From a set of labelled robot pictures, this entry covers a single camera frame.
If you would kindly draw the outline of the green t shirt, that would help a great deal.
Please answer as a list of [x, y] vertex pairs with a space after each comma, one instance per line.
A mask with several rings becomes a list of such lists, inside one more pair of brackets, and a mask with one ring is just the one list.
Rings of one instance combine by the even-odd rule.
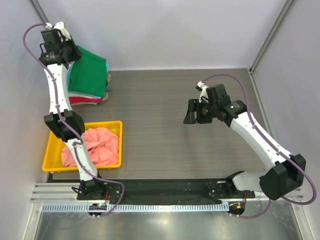
[[107, 59], [81, 47], [82, 57], [70, 69], [68, 91], [103, 98], [107, 86]]

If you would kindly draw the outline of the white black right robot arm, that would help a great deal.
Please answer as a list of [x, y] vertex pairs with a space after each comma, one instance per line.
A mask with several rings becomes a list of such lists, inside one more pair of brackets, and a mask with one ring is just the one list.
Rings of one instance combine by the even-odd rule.
[[223, 84], [207, 86], [199, 81], [195, 88], [200, 96], [188, 101], [184, 124], [209, 124], [213, 119], [224, 122], [248, 143], [266, 169], [262, 173], [239, 171], [228, 176], [225, 192], [229, 197], [255, 191], [275, 201], [302, 185], [304, 176], [293, 163], [305, 169], [305, 159], [281, 147], [264, 129], [257, 131], [260, 124], [241, 100], [231, 101]]

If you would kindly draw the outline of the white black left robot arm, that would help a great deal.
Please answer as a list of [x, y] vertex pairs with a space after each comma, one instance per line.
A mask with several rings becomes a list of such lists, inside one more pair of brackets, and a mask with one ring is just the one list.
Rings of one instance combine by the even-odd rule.
[[67, 71], [71, 62], [82, 57], [73, 39], [60, 29], [41, 31], [43, 43], [39, 61], [44, 68], [50, 93], [49, 114], [44, 117], [51, 132], [68, 147], [79, 172], [79, 187], [73, 190], [79, 198], [101, 200], [106, 187], [93, 164], [84, 141], [85, 124], [71, 107], [67, 86]]

